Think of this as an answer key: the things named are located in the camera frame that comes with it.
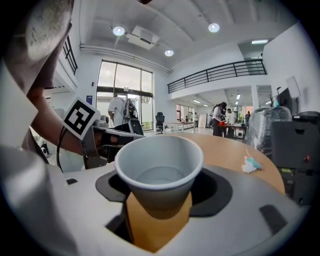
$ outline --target round table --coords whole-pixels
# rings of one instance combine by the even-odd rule
[[[236,140],[212,135],[181,132],[172,136],[188,138],[197,143],[203,151],[205,164],[255,176],[272,185],[283,195],[285,194],[284,182],[277,167],[268,157],[253,147]],[[255,170],[250,174],[242,170],[241,166],[245,164],[245,156],[248,154],[261,164],[261,170]]]

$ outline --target cup holder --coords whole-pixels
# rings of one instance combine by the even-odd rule
[[[95,187],[111,202],[124,203],[131,192],[115,170],[98,178]],[[191,187],[192,207],[189,216],[216,215],[229,203],[232,193],[232,187],[225,178],[203,168]]]

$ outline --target balcony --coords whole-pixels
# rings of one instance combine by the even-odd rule
[[[169,83],[168,92],[180,91],[193,86],[221,80],[244,76],[266,75],[262,59],[245,60],[211,67]]]

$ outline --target plastic wrap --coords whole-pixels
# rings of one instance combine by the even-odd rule
[[[285,106],[259,108],[249,119],[248,139],[246,144],[263,154],[271,152],[271,127],[273,122],[291,122],[292,116]]]

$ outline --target paper cup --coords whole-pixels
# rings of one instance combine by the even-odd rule
[[[128,143],[114,163],[143,208],[155,218],[167,219],[184,204],[203,167],[204,154],[187,138],[159,135]]]

